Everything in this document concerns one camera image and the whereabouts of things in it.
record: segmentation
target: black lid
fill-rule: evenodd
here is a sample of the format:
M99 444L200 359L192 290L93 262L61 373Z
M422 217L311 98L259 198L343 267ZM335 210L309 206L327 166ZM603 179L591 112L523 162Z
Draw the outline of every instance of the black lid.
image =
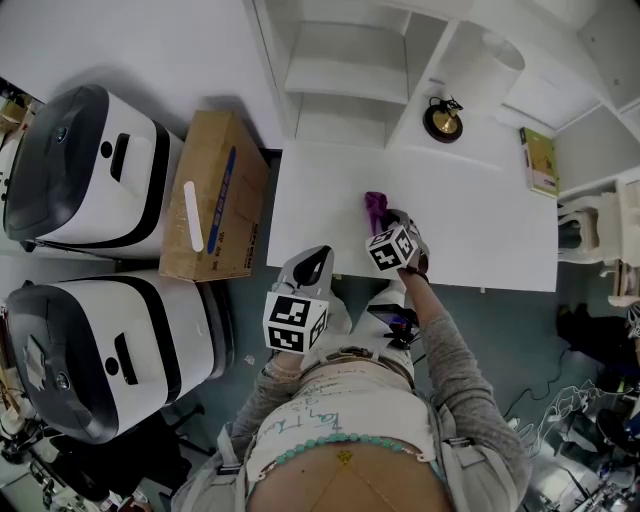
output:
M4 230L12 240L55 231L80 208L93 173L109 111L109 94L86 85L38 112L13 164Z
M86 443L115 437L115 402L75 297L56 286L27 286L9 295L7 310L18 374L42 419Z

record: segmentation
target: white pants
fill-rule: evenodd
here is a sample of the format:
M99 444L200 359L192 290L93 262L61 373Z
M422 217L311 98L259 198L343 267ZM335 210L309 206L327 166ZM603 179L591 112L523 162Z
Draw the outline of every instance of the white pants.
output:
M331 293L327 329L320 335L309 353L305 355L301 365L302 370L318 363L326 363L327 356L335 354L341 349L358 347L373 353L372 359L374 361L385 357L402 365L413 378L411 354L406 350L389 347L391 338L384 337L385 334L391 332L389 326L367 311L369 306L378 304L397 304L404 307L406 291L401 281L392 281L386 289L369 301L353 330L351 317L344 302Z

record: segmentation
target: black and white machine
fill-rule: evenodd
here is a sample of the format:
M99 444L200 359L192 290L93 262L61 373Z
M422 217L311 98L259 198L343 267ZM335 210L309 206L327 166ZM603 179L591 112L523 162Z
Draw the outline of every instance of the black and white machine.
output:
M56 430L105 443L233 359L221 289L142 271L25 286L6 303L29 399Z
M7 236L158 258L182 145L100 86L55 98L36 115L14 160Z

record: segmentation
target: white shirt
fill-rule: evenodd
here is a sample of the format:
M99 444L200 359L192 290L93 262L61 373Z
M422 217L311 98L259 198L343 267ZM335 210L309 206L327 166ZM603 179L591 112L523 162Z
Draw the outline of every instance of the white shirt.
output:
M427 461L435 459L427 406L406 379L355 361L313 370L293 400L265 419L247 462L249 482L256 482L277 456L298 444L352 433L398 439L415 446Z

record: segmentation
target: gray floor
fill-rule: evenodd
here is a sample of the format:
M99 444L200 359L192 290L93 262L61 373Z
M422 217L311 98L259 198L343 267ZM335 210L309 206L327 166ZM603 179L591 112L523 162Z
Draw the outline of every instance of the gray floor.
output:
M235 365L221 379L202 384L166 411L168 416L175 417L190 410L195 403L204 405L206 414L194 419L185 430L190 440L202 446L213 446L221 426L234 418L251 391L256 374L269 357L262 335L262 313L265 293L278 274L278 269L265 264L277 181L277 165L272 167L253 274L250 278L227 282L235 329ZM620 310L608 307L606 302L611 279L600 278L597 271L594 266L561 264L555 294L505 290L487 290L482 294L478 289L435 287L475 353L484 376L494 386L503 413L527 387L533 389L536 397L543 396L547 391L546 382L556 376L558 358L567 347L555 334L555 312L559 303L588 302L593 315L620 314ZM355 321L367 301L385 285L382 280L344 276L334 280L333 288ZM415 347L414 359L421 353L422 349ZM416 366L416 381L428 391L430 383L425 363L423 360ZM597 371L598 365L592 360L568 353L562 375L551 386L549 398L533 401L525 397L513 408L512 416L526 423L539 420L558 390L571 384L580 386L587 378L594 379Z

